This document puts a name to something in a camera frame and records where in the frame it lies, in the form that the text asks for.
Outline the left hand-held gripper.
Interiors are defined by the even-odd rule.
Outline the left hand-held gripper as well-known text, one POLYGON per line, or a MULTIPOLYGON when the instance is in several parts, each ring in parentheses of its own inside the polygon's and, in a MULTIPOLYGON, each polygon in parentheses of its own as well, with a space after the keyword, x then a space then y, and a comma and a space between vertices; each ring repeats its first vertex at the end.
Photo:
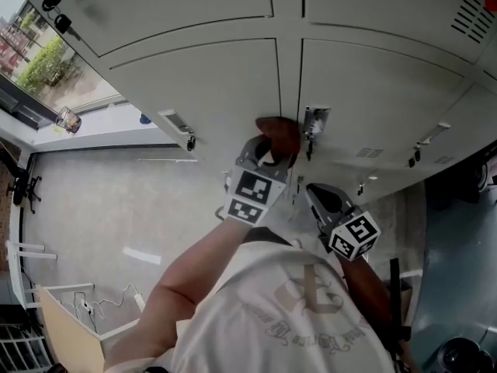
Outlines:
POLYGON ((221 216, 259 225, 285 190, 296 160, 297 154, 268 152, 267 136, 249 139, 236 159, 221 216))

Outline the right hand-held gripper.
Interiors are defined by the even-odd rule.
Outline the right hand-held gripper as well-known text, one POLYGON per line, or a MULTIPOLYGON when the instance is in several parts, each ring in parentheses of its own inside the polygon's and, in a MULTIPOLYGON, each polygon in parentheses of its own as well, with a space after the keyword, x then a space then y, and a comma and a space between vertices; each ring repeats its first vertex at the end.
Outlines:
POLYGON ((368 211, 353 210, 344 191, 325 183, 309 183, 306 197, 322 223, 318 239, 327 253, 353 261, 373 248, 381 235, 378 224, 368 211))

